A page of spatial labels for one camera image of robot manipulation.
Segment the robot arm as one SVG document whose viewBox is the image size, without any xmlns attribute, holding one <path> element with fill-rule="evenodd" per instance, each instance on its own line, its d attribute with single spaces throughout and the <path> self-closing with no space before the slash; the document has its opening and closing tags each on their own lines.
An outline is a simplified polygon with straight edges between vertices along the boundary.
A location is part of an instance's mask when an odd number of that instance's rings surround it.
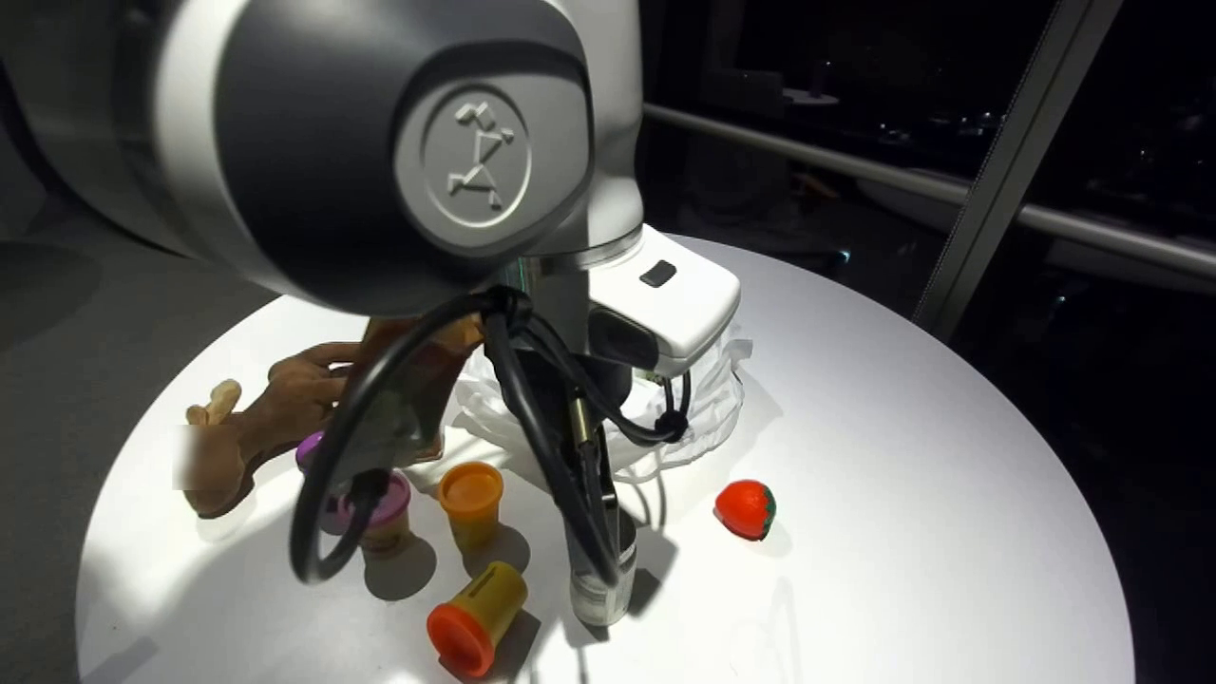
<svg viewBox="0 0 1216 684">
<path fill-rule="evenodd" d="M 67 199 L 365 316 L 508 289 L 677 375 L 740 281 L 642 216 L 637 0 L 0 0 L 4 96 Z"/>
</svg>

